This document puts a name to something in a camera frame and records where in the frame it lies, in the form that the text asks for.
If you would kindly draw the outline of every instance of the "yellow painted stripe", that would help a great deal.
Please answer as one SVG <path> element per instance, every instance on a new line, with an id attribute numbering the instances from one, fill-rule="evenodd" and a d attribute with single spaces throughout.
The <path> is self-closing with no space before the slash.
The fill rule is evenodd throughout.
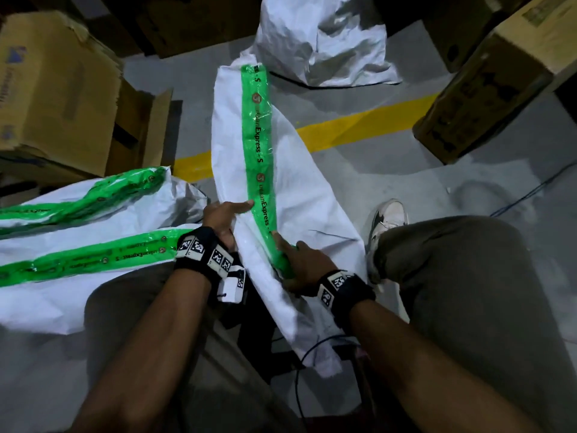
<path id="1" fill-rule="evenodd" d="M 437 94 L 297 129 L 310 152 L 406 130 L 425 115 Z M 211 152 L 177 159 L 174 175 L 188 182 L 212 177 Z"/>

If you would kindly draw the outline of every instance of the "crumpled white bag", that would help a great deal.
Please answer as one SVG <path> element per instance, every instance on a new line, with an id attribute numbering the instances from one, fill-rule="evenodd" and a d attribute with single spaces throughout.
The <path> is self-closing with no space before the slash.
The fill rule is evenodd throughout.
<path id="1" fill-rule="evenodd" d="M 386 27 L 373 0 L 263 0 L 255 42 L 241 54 L 308 86 L 401 81 L 385 60 Z"/>
<path id="2" fill-rule="evenodd" d="M 220 67 L 212 115 L 212 170 L 221 201 L 248 198 L 242 143 L 242 83 L 240 68 L 256 64 L 253 55 Z M 366 280 L 365 247 L 291 123 L 272 107 L 271 143 L 277 227 L 286 240 L 299 240 L 328 254 L 340 269 Z M 251 212 L 237 217 L 234 236 L 256 290 L 280 332 L 299 358 L 321 339 L 341 334 L 332 315 L 317 298 L 295 298 L 283 290 L 263 247 Z M 340 359 L 329 342 L 305 360 L 322 376 L 340 371 Z"/>
<path id="3" fill-rule="evenodd" d="M 75 200 L 95 180 L 58 189 L 29 203 Z M 63 250 L 106 243 L 157 229 L 192 229 L 202 219 L 206 196 L 167 170 L 155 192 L 82 225 L 0 240 L 0 266 Z M 0 324 L 18 331 L 71 334 L 83 330 L 84 305 L 102 283 L 143 266 L 0 287 Z"/>

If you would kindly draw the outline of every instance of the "white sneaker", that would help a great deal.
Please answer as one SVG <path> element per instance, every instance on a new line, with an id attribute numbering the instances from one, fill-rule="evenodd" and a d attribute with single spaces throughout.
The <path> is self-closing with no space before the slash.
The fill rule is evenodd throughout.
<path id="1" fill-rule="evenodd" d="M 397 199 L 383 203 L 374 215 L 369 239 L 369 252 L 367 254 L 367 268 L 371 283 L 378 284 L 381 281 L 379 271 L 374 265 L 374 253 L 379 246 L 381 234 L 397 226 L 408 225 L 408 216 L 402 203 Z"/>

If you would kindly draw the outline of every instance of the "brown cardboard box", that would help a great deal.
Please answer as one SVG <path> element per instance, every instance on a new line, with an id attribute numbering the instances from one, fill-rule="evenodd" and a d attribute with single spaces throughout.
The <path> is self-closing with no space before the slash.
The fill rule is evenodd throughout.
<path id="1" fill-rule="evenodd" d="M 457 72 L 483 38 L 529 0 L 436 0 L 423 18 L 450 72 Z"/>
<path id="2" fill-rule="evenodd" d="M 166 128 L 171 92 L 136 92 L 122 62 L 64 14 L 8 17 L 0 81 L 0 171 L 60 184 L 159 165 L 143 160 L 162 152 L 151 126 Z"/>
<path id="3" fill-rule="evenodd" d="M 577 0 L 533 0 L 485 38 L 413 128 L 451 163 L 577 71 Z"/>
<path id="4" fill-rule="evenodd" d="M 261 0 L 102 0 L 145 54 L 169 57 L 254 35 Z"/>

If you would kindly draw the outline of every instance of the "wrist strap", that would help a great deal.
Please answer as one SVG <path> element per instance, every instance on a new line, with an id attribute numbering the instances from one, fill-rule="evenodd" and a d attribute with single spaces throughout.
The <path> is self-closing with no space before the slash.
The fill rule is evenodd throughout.
<path id="1" fill-rule="evenodd" d="M 174 269 L 190 269 L 206 276 L 213 289 L 227 277 L 233 257 L 212 228 L 201 226 L 178 239 Z"/>
<path id="2" fill-rule="evenodd" d="M 335 317 L 335 323 L 350 334 L 349 313 L 355 304 L 376 298 L 371 287 L 352 272 L 335 270 L 319 280 L 318 298 Z"/>

